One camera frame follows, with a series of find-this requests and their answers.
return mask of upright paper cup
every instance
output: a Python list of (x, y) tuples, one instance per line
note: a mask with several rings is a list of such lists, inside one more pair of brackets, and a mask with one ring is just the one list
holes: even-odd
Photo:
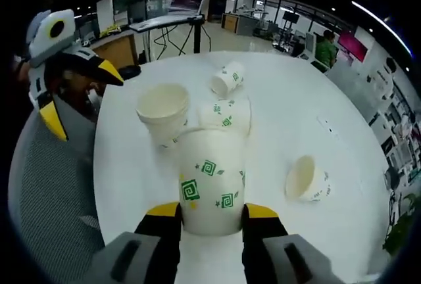
[(218, 96), (226, 99), (232, 90), (243, 83), (244, 71), (242, 64), (231, 62), (212, 77), (210, 88)]
[(198, 110), (199, 125), (218, 126), (248, 136), (251, 127), (250, 100), (219, 100), (202, 105)]
[(146, 125), (153, 141), (162, 147), (173, 147), (187, 124), (189, 95), (177, 84), (164, 83), (139, 97), (137, 115)]
[(287, 197), (318, 202), (332, 193), (329, 174), (314, 163), (311, 156), (302, 156), (288, 173), (285, 187)]
[(220, 128), (194, 128), (178, 138), (184, 229), (223, 236), (241, 229), (244, 138)]

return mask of black cable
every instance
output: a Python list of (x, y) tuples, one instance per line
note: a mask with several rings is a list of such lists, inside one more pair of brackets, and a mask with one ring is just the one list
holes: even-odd
[(180, 56), (182, 53), (185, 54), (183, 52), (183, 49), (184, 49), (184, 46), (186, 46), (187, 41), (189, 40), (189, 37), (190, 37), (190, 34), (191, 34), (192, 29), (193, 29), (193, 26), (190, 27), (190, 31), (189, 31), (189, 33), (188, 33), (188, 35), (186, 37), (186, 40), (183, 43), (182, 49), (180, 49), (180, 52), (178, 53), (178, 56)]
[(206, 32), (206, 29), (205, 29), (205, 27), (202, 25), (202, 29), (203, 29), (203, 31), (205, 32), (205, 34), (206, 34), (206, 36), (208, 37), (208, 39), (209, 39), (209, 51), (211, 52), (212, 51), (212, 39), (211, 39), (211, 37), (209, 36), (209, 34), (208, 34), (208, 32)]
[(180, 51), (180, 54), (178, 54), (178, 56), (180, 56), (181, 55), (181, 53), (183, 53), (183, 54), (185, 54), (184, 52), (183, 52), (183, 49), (181, 48), (179, 48), (173, 41), (171, 41), (171, 39), (170, 39), (170, 35), (169, 35), (169, 33), (168, 33), (168, 35), (167, 35), (167, 38), (168, 38), (168, 42), (170, 42), (171, 44), (173, 44), (173, 46), (175, 47), (175, 48), (177, 48), (177, 50), (179, 50)]
[[(157, 60), (158, 60), (158, 59), (160, 59), (160, 57), (162, 56), (162, 54), (165, 52), (166, 48), (168, 47), (168, 45), (166, 44), (165, 35), (167, 35), (167, 36), (169, 37), (169, 35), (168, 35), (168, 34), (169, 34), (172, 30), (174, 30), (175, 28), (177, 28), (177, 26), (174, 26), (171, 30), (169, 30), (169, 31), (168, 31), (168, 28), (166, 27), (166, 28), (165, 28), (165, 29), (166, 29), (166, 33), (164, 33), (164, 28), (162, 28), (162, 29), (161, 29), (161, 33), (162, 33), (162, 35), (161, 35), (161, 36), (159, 36), (159, 37), (157, 37), (156, 39), (154, 39), (154, 40), (153, 40), (153, 43), (155, 43), (155, 44), (157, 44), (157, 45), (160, 45), (160, 46), (163, 46), (162, 51), (159, 53), (159, 56), (158, 56)], [(162, 44), (162, 43), (158, 43), (158, 40), (159, 40), (160, 38), (163, 38), (163, 39), (164, 39), (164, 44)]]

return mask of paper cup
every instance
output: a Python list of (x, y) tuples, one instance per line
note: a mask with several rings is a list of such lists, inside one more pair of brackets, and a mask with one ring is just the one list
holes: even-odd
[(164, 148), (173, 147), (187, 125), (189, 95), (177, 84), (158, 85), (139, 97), (137, 115), (152, 140)]
[(228, 94), (243, 81), (244, 66), (239, 62), (231, 62), (212, 77), (210, 88), (221, 98), (226, 99)]
[(318, 202), (332, 193), (329, 174), (314, 163), (311, 156), (302, 156), (288, 173), (285, 192), (291, 199)]
[(223, 236), (241, 229), (244, 138), (220, 128), (194, 128), (178, 138), (184, 229)]
[(248, 136), (251, 127), (250, 100), (219, 100), (198, 110), (199, 125), (218, 126)]

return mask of table surface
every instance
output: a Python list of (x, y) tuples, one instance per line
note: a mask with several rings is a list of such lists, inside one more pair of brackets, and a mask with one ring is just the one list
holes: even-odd
[[(249, 97), (252, 130), (247, 142), (245, 201), (275, 210), (289, 234), (299, 233), (332, 261), (342, 280), (367, 271), (374, 243), (384, 237), (387, 162), (372, 130), (348, 98), (308, 62), (270, 53), (213, 52), (142, 65), (123, 87), (108, 86), (97, 131), (93, 175), (105, 244), (133, 232), (148, 209), (178, 200), (176, 150), (156, 149), (136, 115), (139, 94), (164, 82), (190, 95), (196, 108), (213, 102), (211, 76), (231, 60), (246, 68), (233, 99)], [(328, 121), (323, 127), (319, 120)], [(285, 199), (285, 179), (304, 154), (328, 171), (333, 193), (319, 203)], [(206, 238), (182, 233), (177, 283), (245, 283), (241, 233)]]

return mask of robot yellow part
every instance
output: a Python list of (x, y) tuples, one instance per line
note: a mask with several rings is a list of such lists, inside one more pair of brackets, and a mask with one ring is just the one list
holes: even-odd
[(57, 112), (53, 100), (41, 108), (39, 113), (50, 131), (52, 131), (60, 140), (68, 140), (66, 131), (60, 121), (59, 113)]

